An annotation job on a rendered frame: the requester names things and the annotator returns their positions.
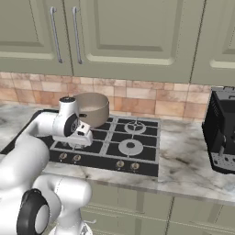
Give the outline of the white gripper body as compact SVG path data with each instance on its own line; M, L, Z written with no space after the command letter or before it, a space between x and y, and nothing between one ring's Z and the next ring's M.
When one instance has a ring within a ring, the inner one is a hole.
M80 135L79 131L75 131L69 137L53 137L54 140L60 142L67 142L72 145L80 145L80 146L91 146L93 143L93 134L92 131L89 130L85 135Z

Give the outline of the beige saucepan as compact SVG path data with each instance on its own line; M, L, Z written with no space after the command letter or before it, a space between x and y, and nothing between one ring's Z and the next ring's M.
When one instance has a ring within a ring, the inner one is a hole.
M109 100L99 93L82 93L75 95L79 110L79 118L97 128L106 123L109 118Z

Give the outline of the black gas hob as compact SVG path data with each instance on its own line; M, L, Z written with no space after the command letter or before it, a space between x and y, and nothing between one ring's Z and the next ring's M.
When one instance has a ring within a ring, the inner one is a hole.
M111 115L105 124L91 129L93 143L91 146L74 148L67 142L54 140L51 136L41 140L50 150L50 160L72 165L81 165L123 173L136 173L147 176L158 175L160 151L160 122L156 119L141 117L118 117ZM60 161L61 153L67 158ZM82 159L73 161L79 154ZM125 165L118 169L117 161ZM130 166L137 162L136 171Z

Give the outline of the green base cupboard door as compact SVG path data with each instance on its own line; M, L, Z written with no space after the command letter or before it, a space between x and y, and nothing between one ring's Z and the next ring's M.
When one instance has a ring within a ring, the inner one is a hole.
M165 235L170 196L92 183L93 196L82 209L94 235Z
M166 235L235 235L235 206L174 197Z

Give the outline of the black coffee machine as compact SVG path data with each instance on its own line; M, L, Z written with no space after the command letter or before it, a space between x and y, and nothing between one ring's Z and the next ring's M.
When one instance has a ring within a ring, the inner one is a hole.
M235 87L212 87L202 122L211 168L235 174Z

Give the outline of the green wall cupboard door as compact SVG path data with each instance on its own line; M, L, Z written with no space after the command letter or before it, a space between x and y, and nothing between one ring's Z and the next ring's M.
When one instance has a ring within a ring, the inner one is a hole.
M204 0L64 0L73 74L187 84ZM77 7L82 64L73 29Z
M235 86L235 0L207 0L191 83Z
M58 63L50 20L55 24ZM0 0L0 72L71 75L71 56L62 0Z

